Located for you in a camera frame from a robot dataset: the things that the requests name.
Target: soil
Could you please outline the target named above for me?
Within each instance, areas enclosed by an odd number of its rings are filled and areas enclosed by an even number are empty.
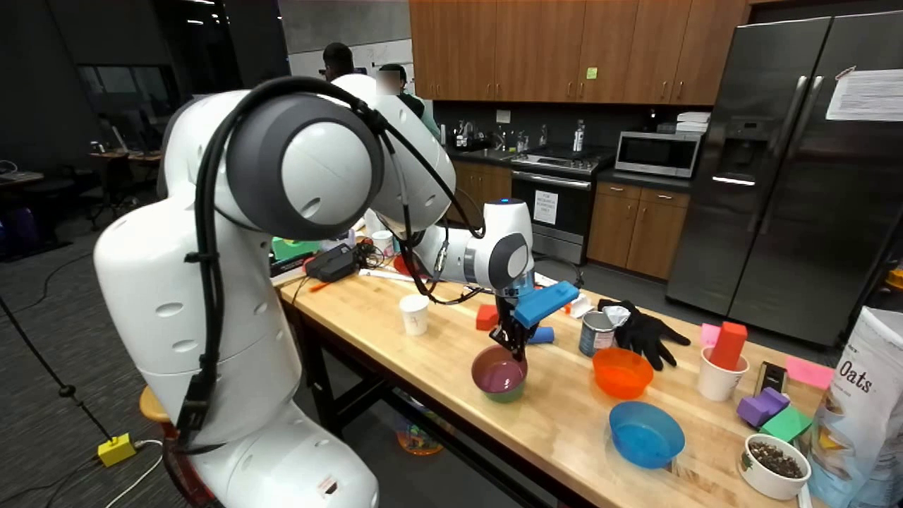
[[[764,469],[771,469],[780,476],[800,476],[800,469],[785,452],[779,452],[766,444],[751,444],[751,452]]]

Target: white cup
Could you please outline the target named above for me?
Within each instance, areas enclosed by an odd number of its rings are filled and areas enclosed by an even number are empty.
[[[378,263],[390,259],[392,231],[373,231],[373,250],[376,250]]]
[[[740,383],[740,377],[744,375],[748,365],[744,359],[740,359],[740,370],[723,370],[717,365],[709,360],[711,348],[699,349],[699,377],[697,377],[697,389],[703,399],[709,400],[727,400]]]
[[[751,452],[754,444],[764,444],[764,445],[780,452],[785,456],[790,456],[797,465],[800,476],[780,476],[780,475],[771,470],[766,465],[762,465],[756,461],[756,455]],[[779,441],[779,438],[771,438],[771,435],[748,435],[744,445],[741,445],[741,455],[740,455],[740,475],[741,475],[741,479],[748,479],[764,496],[793,500],[807,486],[807,479],[813,475],[813,465],[788,441]]]
[[[409,294],[400,298],[404,335],[422,335],[429,298],[419,294]]]

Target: black glove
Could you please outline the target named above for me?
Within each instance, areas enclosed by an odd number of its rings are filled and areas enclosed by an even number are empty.
[[[632,303],[598,298],[598,307],[604,307],[604,305],[620,305],[628,311],[628,318],[620,328],[614,328],[617,348],[646,355],[646,360],[653,370],[662,370],[662,360],[676,367],[676,359],[659,342],[672,338],[685,348],[685,343],[692,343],[685,335],[673,332],[659,318],[639,312]]]

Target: wooden tabletop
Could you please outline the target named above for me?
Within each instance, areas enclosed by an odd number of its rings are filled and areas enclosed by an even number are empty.
[[[0,171],[0,188],[3,185],[27,185],[41,177],[45,177],[41,171],[27,171],[27,168]]]
[[[669,470],[646,470],[627,462],[610,441],[606,417],[617,400],[596,387],[593,365],[577,352],[576,318],[563,312],[545,318],[556,329],[556,343],[528,348],[524,396],[494,403],[471,382],[473,355],[494,343],[473,329],[476,303],[491,297],[450,307],[432,305],[425,335],[405,338],[398,298],[414,294],[412,286],[378,277],[350,277],[319,290],[311,290],[313,286],[288,283],[278,290],[284,303],[596,506],[779,506],[740,476],[741,438],[751,428],[740,422],[735,400],[754,393],[756,375],[741,382],[731,403],[699,399],[697,325],[659,317],[694,343],[669,343],[679,365],[658,372],[639,400],[659,407],[683,427],[685,449]],[[785,365],[780,352],[758,343],[748,343],[744,359],[754,367]],[[790,383],[788,393],[804,411],[819,403],[814,389]]]
[[[134,150],[110,150],[110,152],[89,152],[89,157],[98,157],[98,160],[117,160],[117,157],[127,157],[131,164],[157,164],[162,160],[162,152],[160,150],[146,150],[146,152],[134,152]]]

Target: microwave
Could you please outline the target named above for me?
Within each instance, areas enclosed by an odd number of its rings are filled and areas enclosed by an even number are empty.
[[[617,139],[614,171],[639,171],[692,180],[699,157],[699,132],[632,132]]]

